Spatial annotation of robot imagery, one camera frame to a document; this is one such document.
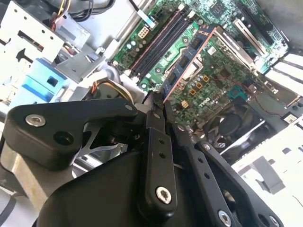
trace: wire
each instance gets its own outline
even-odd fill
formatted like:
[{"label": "wire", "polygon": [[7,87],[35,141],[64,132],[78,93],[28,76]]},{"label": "wire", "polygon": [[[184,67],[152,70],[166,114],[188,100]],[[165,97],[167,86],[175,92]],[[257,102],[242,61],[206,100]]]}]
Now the wire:
[{"label": "wire", "polygon": [[251,96],[253,96],[253,98],[256,100],[256,102],[257,102],[257,104],[260,106],[260,108],[261,108],[264,112],[266,112],[267,114],[269,114],[269,115],[277,115],[277,116],[279,116],[279,117],[282,117],[282,115],[280,115],[280,114],[278,114],[278,113],[274,113],[274,112],[269,112],[269,111],[267,111],[267,110],[261,105],[261,103],[258,101],[258,99],[257,99],[257,97],[255,96],[255,94],[254,94],[248,87],[246,87],[245,85],[241,84],[240,82],[234,81],[234,80],[232,80],[232,79],[226,78],[226,77],[224,77],[224,76],[222,76],[222,75],[221,75],[221,77],[222,77],[223,79],[227,79],[227,80],[229,80],[230,82],[232,82],[232,83],[234,83],[234,84],[240,86],[242,89],[247,90],[247,91],[251,94]]},{"label": "wire", "polygon": [[134,3],[133,0],[129,0],[129,2],[131,3],[131,5],[133,6],[133,8],[138,12],[139,8],[137,7],[137,5]]},{"label": "wire", "polygon": [[83,22],[83,21],[88,20],[90,18],[90,16],[92,15],[93,9],[94,9],[94,0],[89,0],[89,9],[88,9],[87,13],[84,14],[83,16],[74,18],[74,20],[77,22]]},{"label": "wire", "polygon": [[131,101],[134,104],[134,100],[132,98],[132,95],[129,93],[129,91],[126,90],[125,87],[121,86],[120,84],[118,84],[110,79],[107,79],[107,81],[103,81],[103,82],[99,82],[99,83],[97,83],[95,81],[91,88],[91,94],[94,94],[94,92],[97,90],[97,88],[100,84],[104,84],[104,85],[107,85],[107,86],[113,88],[116,92],[119,93],[119,95],[121,95],[123,98]]},{"label": "wire", "polygon": [[59,12],[57,13],[57,16],[60,16],[60,15],[61,15],[61,12],[63,12],[63,10],[64,10],[64,8],[63,8],[64,2],[65,2],[65,0],[62,0],[61,5],[60,5],[60,8],[59,8]]},{"label": "wire", "polygon": [[[92,9],[91,15],[98,15],[98,14],[102,14],[105,13],[107,10],[109,10],[110,8],[112,8],[112,6],[115,4],[116,0],[109,0],[108,4],[104,7],[99,7],[99,8],[94,8]],[[85,9],[76,13],[71,13],[70,16],[73,19],[79,18],[79,17],[83,17],[84,15],[86,15],[88,13],[89,9]]]}]

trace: metal screw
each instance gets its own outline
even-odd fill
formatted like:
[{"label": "metal screw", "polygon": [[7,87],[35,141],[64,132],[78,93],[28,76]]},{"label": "metal screw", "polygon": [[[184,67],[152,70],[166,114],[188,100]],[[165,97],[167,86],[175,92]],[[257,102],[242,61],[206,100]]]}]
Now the metal screw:
[{"label": "metal screw", "polygon": [[166,188],[158,187],[156,189],[156,194],[157,194],[158,199],[161,202],[163,202],[165,204],[169,204],[171,202],[171,194],[170,194],[169,190],[167,190]]},{"label": "metal screw", "polygon": [[206,150],[210,150],[210,146],[208,144],[203,144],[203,147],[206,149]]},{"label": "metal screw", "polygon": [[34,127],[42,127],[46,124],[46,120],[43,116],[37,114],[31,114],[25,118],[25,121]]},{"label": "metal screw", "polygon": [[156,118],[160,119],[160,116],[157,115],[156,113],[153,114]]},{"label": "metal screw", "polygon": [[125,105],[125,107],[126,107],[128,110],[133,110],[133,108],[132,108],[130,105]]},{"label": "metal screw", "polygon": [[178,129],[179,129],[180,131],[184,131],[184,130],[185,130],[185,129],[183,128],[182,125],[178,125]]},{"label": "metal screw", "polygon": [[231,227],[232,226],[232,220],[228,216],[227,213],[225,213],[223,210],[220,210],[218,212],[218,215],[219,215],[219,219],[223,222],[223,224],[225,224],[225,226],[227,226],[227,227]]},{"label": "metal screw", "polygon": [[273,217],[273,216],[269,216],[270,220],[274,223],[274,225],[276,227],[280,227],[279,222],[277,222],[277,220]]}]

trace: hole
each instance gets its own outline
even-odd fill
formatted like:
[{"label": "hole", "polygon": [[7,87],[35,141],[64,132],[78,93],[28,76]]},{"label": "hole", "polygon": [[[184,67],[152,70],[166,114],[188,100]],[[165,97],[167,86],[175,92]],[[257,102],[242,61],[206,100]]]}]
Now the hole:
[{"label": "hole", "polygon": [[258,217],[266,227],[270,227],[269,221],[267,221],[267,219],[262,214],[258,214]]},{"label": "hole", "polygon": [[47,82],[52,85],[53,87],[55,87],[58,83],[58,81],[54,78],[54,77],[49,77],[49,79],[47,80]]},{"label": "hole", "polygon": [[166,158],[166,156],[161,152],[159,153],[159,155],[160,155],[161,158]]},{"label": "hole", "polygon": [[82,147],[86,146],[86,144],[88,143],[90,137],[91,137],[91,131],[85,131],[83,133]]},{"label": "hole", "polygon": [[21,30],[19,30],[18,36],[20,38],[25,39],[26,41],[28,41],[31,45],[33,45],[35,48],[37,48],[38,51],[40,51],[40,52],[43,51],[44,47],[42,45],[40,45],[38,42],[36,42],[34,39],[29,37],[27,34],[22,32]]},{"label": "hole", "polygon": [[68,146],[74,142],[74,137],[65,131],[58,131],[53,135],[53,139],[60,145]]},{"label": "hole", "polygon": [[205,176],[207,179],[210,179],[210,176],[209,176],[207,173],[204,173],[204,176]]}]

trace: chip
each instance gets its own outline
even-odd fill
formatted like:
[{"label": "chip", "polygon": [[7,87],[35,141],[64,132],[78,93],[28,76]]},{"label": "chip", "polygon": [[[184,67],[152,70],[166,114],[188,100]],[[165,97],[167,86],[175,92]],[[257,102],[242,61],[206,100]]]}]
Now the chip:
[{"label": "chip", "polygon": [[229,71],[227,71],[226,69],[222,69],[220,71],[220,75],[225,77],[225,78],[228,78],[231,75],[231,73]]},{"label": "chip", "polygon": [[195,1],[195,2],[193,3],[193,7],[197,8],[198,6],[199,6],[199,2],[198,2],[198,1]]},{"label": "chip", "polygon": [[223,13],[226,11],[226,7],[223,5],[223,3],[218,0],[211,8],[210,11],[216,18],[220,18]]}]

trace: ram slot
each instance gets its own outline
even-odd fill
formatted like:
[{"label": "ram slot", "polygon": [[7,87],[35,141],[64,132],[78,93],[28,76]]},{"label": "ram slot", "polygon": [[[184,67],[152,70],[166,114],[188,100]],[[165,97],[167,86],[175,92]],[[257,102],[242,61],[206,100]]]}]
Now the ram slot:
[{"label": "ram slot", "polygon": [[268,45],[272,45],[274,43],[273,39],[269,36],[269,34],[264,30],[264,26],[262,26],[258,21],[254,19],[254,15],[250,12],[250,10],[241,2],[237,2],[237,6],[239,7],[242,15],[250,22],[250,24],[256,28],[259,35],[264,39],[264,41]]},{"label": "ram slot", "polygon": [[163,40],[160,46],[156,47],[158,51],[153,58],[146,65],[143,64],[141,75],[146,75],[161,59],[161,57],[170,49],[170,47],[176,42],[176,40],[184,33],[188,26],[192,23],[191,20],[186,20],[180,24],[178,32],[169,36],[166,40]]},{"label": "ram slot", "polygon": [[203,47],[207,44],[216,30],[217,25],[211,24],[209,26],[203,25],[199,28],[190,44],[182,53],[173,69],[167,75],[164,83],[159,92],[163,94],[164,103],[173,92],[179,81],[189,69],[190,65],[194,62]]},{"label": "ram slot", "polygon": [[178,11],[171,20],[167,23],[167,25],[157,34],[152,43],[145,49],[145,51],[141,54],[141,56],[134,62],[131,66],[131,70],[137,72],[137,69],[142,66],[142,63],[146,63],[146,59],[151,58],[154,54],[157,54],[158,49],[155,49],[163,40],[171,34],[176,32],[176,27],[185,18],[185,12]]},{"label": "ram slot", "polygon": [[256,49],[256,51],[261,55],[267,55],[265,47],[254,37],[254,35],[245,27],[240,19],[235,19],[233,24],[237,29],[244,35],[244,37],[251,43],[251,45]]}]

